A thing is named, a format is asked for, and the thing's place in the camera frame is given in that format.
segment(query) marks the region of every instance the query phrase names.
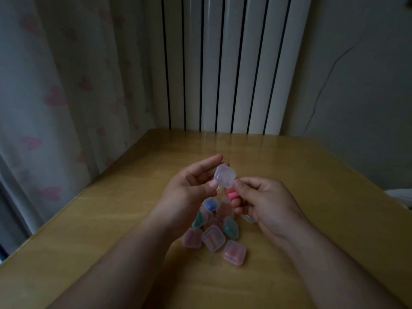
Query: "crack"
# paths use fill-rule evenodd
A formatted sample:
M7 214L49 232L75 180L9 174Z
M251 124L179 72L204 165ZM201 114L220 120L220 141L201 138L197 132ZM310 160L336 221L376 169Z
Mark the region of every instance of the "crack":
M329 80L329 77L330 77L330 75L332 74L332 71L333 71L334 67L336 66L336 63L337 63L342 57L344 57L347 53L349 53L351 50L353 50L356 46L357 46L357 45L354 45L354 46L348 48L348 49L347 49L346 51L344 51L344 52L335 60L335 62L333 63L333 65L332 65L332 67L331 67L331 69L330 69L330 71L329 71L329 74L327 75L326 80L325 80L325 82L324 82L324 84L323 84L323 86L322 86L322 88L319 90L318 97L316 98L316 100L315 100L315 105L313 106L312 115L310 116L309 121L308 121L308 123L306 124L305 131L303 132L303 135L306 134L306 131L308 130L309 124L311 123L312 118L313 118L313 116L315 115L316 106L317 106L317 104L318 104L319 98L320 98L320 96L321 96L321 94L322 94L323 89L326 87L327 81Z

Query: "person's right hand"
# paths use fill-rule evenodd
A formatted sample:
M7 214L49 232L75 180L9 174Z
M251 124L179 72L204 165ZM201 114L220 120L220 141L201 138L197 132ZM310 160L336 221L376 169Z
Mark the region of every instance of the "person's right hand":
M273 244L284 247L289 230L308 222L281 181L244 177L233 187L241 197L232 200L235 213L252 217Z

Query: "hand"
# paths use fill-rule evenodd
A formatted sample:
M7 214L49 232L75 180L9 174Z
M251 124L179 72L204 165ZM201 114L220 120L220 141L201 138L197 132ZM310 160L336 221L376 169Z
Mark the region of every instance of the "hand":
M244 177L236 179L233 187L241 197L232 200L235 213L252 217L278 246L284 247L291 228L308 222L293 195L280 181Z
M166 228L172 241L190 228L202 202L216 196L218 183L213 177L222 161L222 154L218 154L192 164L174 176L164 189L149 216Z

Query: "white curtain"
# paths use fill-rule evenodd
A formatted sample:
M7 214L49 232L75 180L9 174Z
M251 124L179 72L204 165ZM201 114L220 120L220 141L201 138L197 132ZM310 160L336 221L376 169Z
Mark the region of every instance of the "white curtain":
M143 9L0 1L0 224L31 234L155 127Z

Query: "wooden table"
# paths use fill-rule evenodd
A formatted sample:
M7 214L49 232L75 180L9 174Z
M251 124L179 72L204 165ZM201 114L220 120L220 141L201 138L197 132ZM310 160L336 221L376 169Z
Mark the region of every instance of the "wooden table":
M222 153L238 176L282 180L322 232L412 306L412 217L308 138L151 130L0 266L0 307L44 308L155 205L181 168ZM312 308L294 266L242 218L235 267L176 241L148 308Z

